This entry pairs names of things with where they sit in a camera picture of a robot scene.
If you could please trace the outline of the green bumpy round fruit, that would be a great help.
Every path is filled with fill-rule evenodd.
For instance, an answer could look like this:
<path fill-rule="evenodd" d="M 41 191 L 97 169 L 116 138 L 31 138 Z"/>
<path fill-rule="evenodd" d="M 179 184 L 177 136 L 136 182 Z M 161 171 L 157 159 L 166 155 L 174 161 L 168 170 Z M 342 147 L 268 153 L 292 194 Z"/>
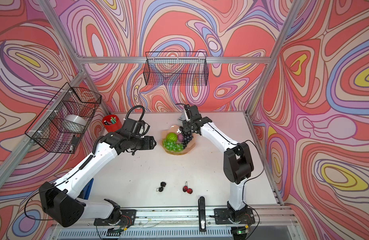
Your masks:
<path fill-rule="evenodd" d="M 166 139 L 170 142 L 177 142 L 178 141 L 178 136 L 176 133 L 174 132 L 170 132 L 166 135 Z"/>

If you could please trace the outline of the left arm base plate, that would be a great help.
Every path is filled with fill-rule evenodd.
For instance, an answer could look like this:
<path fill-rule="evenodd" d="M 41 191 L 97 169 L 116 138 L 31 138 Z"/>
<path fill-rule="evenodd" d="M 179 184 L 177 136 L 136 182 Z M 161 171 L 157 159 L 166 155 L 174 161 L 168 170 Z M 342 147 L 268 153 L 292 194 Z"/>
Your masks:
<path fill-rule="evenodd" d="M 95 219 L 95 226 L 133 226 L 136 219 L 136 210 L 134 209 L 114 209 L 107 219 Z"/>

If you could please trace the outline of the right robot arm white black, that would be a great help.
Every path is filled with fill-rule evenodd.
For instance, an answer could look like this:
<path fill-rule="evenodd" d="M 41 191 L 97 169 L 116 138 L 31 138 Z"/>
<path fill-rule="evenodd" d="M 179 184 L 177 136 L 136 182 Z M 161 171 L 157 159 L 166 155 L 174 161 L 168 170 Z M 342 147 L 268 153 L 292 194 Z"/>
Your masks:
<path fill-rule="evenodd" d="M 255 223 L 253 208 L 245 203 L 244 186 L 251 177 L 254 164 L 251 151 L 247 143 L 237 142 L 228 137 L 208 117 L 203 117 L 197 106 L 179 103 L 183 107 L 184 117 L 182 131 L 196 133 L 213 143 L 223 153 L 223 172 L 230 181 L 230 193 L 227 201 L 226 214 L 214 215 L 216 221 L 230 221 L 233 224 L 242 224 L 249 219 Z"/>

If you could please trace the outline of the pink scalloped fruit bowl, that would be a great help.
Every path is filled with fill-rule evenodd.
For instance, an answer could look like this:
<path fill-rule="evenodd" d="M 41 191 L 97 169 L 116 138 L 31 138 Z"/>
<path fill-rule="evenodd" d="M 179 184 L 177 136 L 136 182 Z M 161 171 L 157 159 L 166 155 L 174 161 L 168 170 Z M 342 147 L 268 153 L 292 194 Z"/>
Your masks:
<path fill-rule="evenodd" d="M 172 155 L 185 155 L 195 147 L 195 133 L 186 132 L 182 126 L 173 125 L 161 132 L 163 149 Z"/>

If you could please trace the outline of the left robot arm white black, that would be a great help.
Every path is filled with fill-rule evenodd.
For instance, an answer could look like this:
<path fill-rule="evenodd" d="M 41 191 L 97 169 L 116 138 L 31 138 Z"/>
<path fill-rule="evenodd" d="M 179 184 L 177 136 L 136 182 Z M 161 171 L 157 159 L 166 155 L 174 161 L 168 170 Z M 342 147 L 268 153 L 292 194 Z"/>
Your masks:
<path fill-rule="evenodd" d="M 122 212 L 116 202 L 104 199 L 92 203 L 80 199 L 79 195 L 94 176 L 120 154 L 134 155 L 137 151 L 155 148 L 154 137 L 147 136 L 150 126 L 143 120 L 145 108 L 137 105 L 132 109 L 142 110 L 138 120 L 131 119 L 131 112 L 127 112 L 122 127 L 98 137 L 91 153 L 72 170 L 53 183 L 45 182 L 39 187 L 41 208 L 49 220 L 64 228 L 81 219 L 98 219 L 110 226 L 119 224 Z"/>

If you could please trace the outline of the purple round fruit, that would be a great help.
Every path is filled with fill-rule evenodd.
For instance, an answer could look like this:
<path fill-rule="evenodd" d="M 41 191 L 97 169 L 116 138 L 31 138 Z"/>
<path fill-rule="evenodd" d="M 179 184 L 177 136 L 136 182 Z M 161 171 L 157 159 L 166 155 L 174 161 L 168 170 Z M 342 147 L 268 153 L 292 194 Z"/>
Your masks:
<path fill-rule="evenodd" d="M 183 142 L 183 140 L 184 140 L 184 136 L 183 136 L 183 134 L 182 134 L 182 133 L 180 133 L 180 134 L 178 134 L 178 135 L 177 135 L 177 140 L 178 140 L 179 142 Z"/>

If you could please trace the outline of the black cherry pair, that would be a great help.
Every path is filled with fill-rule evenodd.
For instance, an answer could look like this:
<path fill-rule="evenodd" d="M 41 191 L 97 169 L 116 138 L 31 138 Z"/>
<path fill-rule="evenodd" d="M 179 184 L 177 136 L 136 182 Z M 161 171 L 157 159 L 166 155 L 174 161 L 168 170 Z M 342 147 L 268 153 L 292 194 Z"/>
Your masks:
<path fill-rule="evenodd" d="M 166 182 L 161 182 L 160 186 L 156 189 L 157 192 L 163 192 L 166 187 Z"/>

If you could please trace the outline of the green grape bunch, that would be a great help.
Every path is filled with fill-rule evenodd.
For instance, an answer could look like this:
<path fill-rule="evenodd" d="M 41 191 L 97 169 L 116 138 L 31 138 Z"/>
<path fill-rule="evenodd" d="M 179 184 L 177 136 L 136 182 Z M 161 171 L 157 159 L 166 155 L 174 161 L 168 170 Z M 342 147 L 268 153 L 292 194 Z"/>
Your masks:
<path fill-rule="evenodd" d="M 171 141 L 168 139 L 163 140 L 163 147 L 168 150 L 169 152 L 181 152 L 184 150 L 182 143 L 177 143 L 175 141 Z"/>

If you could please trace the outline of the dark purple grape bunch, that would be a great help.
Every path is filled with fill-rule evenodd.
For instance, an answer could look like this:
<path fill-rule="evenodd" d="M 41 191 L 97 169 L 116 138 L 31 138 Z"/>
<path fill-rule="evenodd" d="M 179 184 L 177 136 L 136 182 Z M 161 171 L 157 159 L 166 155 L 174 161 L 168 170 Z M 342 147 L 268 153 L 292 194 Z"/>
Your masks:
<path fill-rule="evenodd" d="M 180 142 L 183 144 L 184 149 L 187 147 L 187 145 L 192 141 L 193 135 L 192 131 L 185 131 L 183 127 L 179 127 L 179 134 L 182 133 L 184 136 L 183 142 Z"/>

